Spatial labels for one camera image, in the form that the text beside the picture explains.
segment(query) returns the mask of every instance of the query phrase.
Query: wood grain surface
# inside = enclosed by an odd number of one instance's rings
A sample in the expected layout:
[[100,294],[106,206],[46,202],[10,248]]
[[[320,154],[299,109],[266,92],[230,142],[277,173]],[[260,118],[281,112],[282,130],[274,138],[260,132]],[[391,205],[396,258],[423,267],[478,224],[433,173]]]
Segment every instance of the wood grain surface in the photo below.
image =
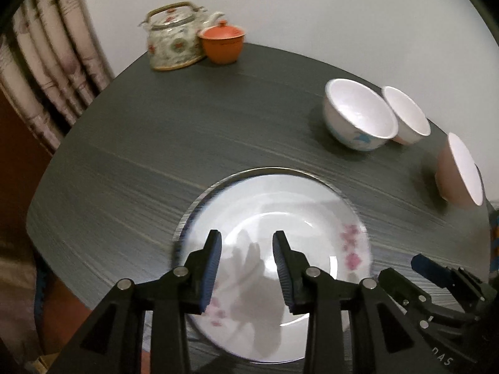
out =
[[[158,73],[140,57],[64,139],[29,208],[30,237],[93,308],[120,278],[144,282],[169,270],[176,226],[209,186],[249,168],[290,167],[331,182],[355,204],[373,274],[395,267],[434,302],[456,307],[447,291],[412,272],[410,260],[421,252],[486,280],[486,206],[460,210],[438,195],[436,157],[446,136],[434,124],[413,146],[390,141],[372,152],[331,137],[321,102],[326,82],[340,77],[380,92],[328,64],[250,44],[222,67],[204,60]],[[198,372],[297,372],[303,364],[253,365],[190,335]]]

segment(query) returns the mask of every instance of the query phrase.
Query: floor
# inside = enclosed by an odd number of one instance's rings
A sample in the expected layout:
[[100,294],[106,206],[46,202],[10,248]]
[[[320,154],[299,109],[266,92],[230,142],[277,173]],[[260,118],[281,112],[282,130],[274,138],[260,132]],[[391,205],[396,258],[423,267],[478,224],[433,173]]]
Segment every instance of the floor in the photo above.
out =
[[[55,275],[47,281],[40,341],[45,354],[57,353],[69,342],[90,310]],[[149,353],[142,352],[141,374],[149,374]]]
[[0,89],[0,334],[21,362],[39,355],[32,313],[36,270],[26,213],[50,160]]

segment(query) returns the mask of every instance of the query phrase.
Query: orange lid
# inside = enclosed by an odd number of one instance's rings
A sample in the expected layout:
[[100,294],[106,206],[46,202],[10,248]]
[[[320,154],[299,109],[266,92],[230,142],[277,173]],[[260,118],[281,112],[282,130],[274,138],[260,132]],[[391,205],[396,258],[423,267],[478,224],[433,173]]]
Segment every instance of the orange lid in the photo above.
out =
[[226,20],[221,20],[218,25],[201,31],[201,37],[206,39],[229,39],[243,36],[245,32],[233,25],[227,25]]

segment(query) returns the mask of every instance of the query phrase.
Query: teapot spout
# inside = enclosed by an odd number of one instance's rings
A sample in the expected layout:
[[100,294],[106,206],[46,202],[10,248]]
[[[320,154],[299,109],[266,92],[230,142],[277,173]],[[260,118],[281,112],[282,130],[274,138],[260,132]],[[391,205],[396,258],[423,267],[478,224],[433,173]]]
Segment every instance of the teapot spout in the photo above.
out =
[[221,16],[225,15],[223,12],[216,11],[212,15],[208,17],[208,19],[203,22],[203,28],[208,28],[208,27],[213,27],[216,25],[216,20],[220,18]]

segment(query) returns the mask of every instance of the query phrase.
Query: teapot lid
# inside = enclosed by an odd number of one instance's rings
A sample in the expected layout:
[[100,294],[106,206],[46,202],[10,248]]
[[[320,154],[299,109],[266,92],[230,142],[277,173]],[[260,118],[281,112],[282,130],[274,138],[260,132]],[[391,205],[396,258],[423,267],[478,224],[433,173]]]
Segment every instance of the teapot lid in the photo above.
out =
[[243,36],[245,32],[242,28],[234,25],[227,25],[226,20],[221,20],[218,25],[203,29],[199,36],[205,39],[230,39]]
[[189,7],[170,8],[152,23],[152,29],[173,28],[194,21],[195,15]]

